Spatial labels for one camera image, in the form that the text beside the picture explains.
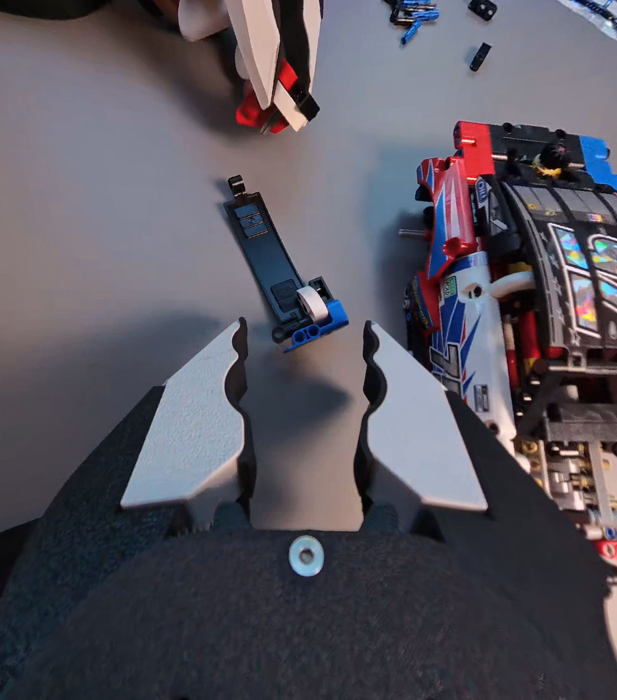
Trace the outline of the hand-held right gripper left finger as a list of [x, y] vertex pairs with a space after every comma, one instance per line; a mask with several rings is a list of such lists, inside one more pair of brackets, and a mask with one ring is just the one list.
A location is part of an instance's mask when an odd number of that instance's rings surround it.
[[247, 357], [248, 326], [241, 317], [166, 380], [122, 510], [216, 510], [251, 499], [257, 460], [251, 420], [240, 405]]

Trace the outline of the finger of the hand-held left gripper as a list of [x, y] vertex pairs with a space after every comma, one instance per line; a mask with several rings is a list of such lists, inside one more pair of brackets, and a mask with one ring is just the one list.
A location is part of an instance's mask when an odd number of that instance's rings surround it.
[[286, 60], [308, 93], [313, 92], [323, 1], [286, 1]]
[[236, 38], [235, 66], [250, 81], [261, 110], [273, 100], [280, 48], [280, 33], [272, 1], [226, 1]]

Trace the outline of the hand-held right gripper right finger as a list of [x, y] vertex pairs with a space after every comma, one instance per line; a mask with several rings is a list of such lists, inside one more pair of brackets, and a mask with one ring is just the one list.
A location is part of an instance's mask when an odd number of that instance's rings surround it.
[[426, 510], [483, 514], [488, 502], [449, 393], [391, 335], [367, 320], [367, 401], [356, 448], [363, 526], [379, 511], [390, 528], [417, 528]]

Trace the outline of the small white lego connector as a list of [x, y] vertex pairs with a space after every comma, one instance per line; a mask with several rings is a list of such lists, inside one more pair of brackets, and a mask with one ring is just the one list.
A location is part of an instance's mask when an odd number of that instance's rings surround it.
[[296, 82], [290, 89], [284, 87], [281, 82], [277, 83], [274, 105], [294, 132], [303, 130], [321, 109], [311, 92], [304, 90]]

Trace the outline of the red lego piece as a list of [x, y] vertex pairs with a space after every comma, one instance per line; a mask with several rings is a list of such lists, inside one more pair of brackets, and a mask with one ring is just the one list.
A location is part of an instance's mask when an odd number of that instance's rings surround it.
[[[297, 81], [298, 77], [293, 67], [291, 67], [286, 58], [281, 58], [278, 65], [276, 85], [278, 82], [281, 82], [284, 87], [290, 89], [292, 84], [297, 83]], [[243, 100], [236, 110], [236, 122], [240, 125], [259, 129], [264, 134], [278, 134], [289, 127], [279, 110], [275, 107], [274, 98], [271, 105], [267, 108], [260, 106], [259, 98], [250, 81], [245, 82]]]

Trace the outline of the lego race car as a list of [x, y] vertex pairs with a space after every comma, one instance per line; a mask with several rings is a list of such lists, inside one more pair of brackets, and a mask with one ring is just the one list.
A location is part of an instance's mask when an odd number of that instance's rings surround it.
[[617, 174], [598, 138], [460, 120], [417, 169], [407, 349], [617, 561]]

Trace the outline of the black lego panel blue end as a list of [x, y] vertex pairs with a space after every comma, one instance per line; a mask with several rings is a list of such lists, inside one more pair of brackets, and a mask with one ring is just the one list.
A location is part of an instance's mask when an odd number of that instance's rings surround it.
[[261, 194], [248, 192], [241, 175], [227, 185], [232, 198], [224, 204], [226, 217], [275, 317], [273, 342], [288, 353], [347, 327], [348, 315], [324, 278], [299, 274]]

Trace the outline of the black forearm brace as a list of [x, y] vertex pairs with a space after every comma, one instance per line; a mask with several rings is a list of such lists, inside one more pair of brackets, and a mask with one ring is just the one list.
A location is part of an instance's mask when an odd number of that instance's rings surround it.
[[110, 1], [0, 1], [0, 13], [62, 22], [85, 18], [108, 4]]

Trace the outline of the pile of blue lego pins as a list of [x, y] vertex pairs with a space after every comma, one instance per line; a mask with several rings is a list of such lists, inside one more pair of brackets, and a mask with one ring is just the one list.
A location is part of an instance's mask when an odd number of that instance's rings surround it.
[[435, 22], [440, 16], [436, 4], [429, 1], [387, 1], [386, 4], [391, 9], [391, 25], [401, 30], [401, 46], [406, 46], [424, 24]]

